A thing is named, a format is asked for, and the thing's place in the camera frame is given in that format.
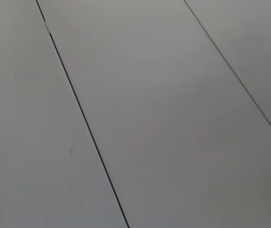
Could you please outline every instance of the gray panel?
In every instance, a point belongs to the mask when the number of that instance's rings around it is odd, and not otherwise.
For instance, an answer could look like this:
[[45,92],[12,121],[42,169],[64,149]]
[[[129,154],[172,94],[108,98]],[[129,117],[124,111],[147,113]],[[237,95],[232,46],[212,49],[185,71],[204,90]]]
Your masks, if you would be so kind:
[[0,228],[125,228],[34,0],[0,0]]
[[187,2],[271,122],[271,1]]
[[181,0],[40,0],[131,228],[271,222],[271,128]]

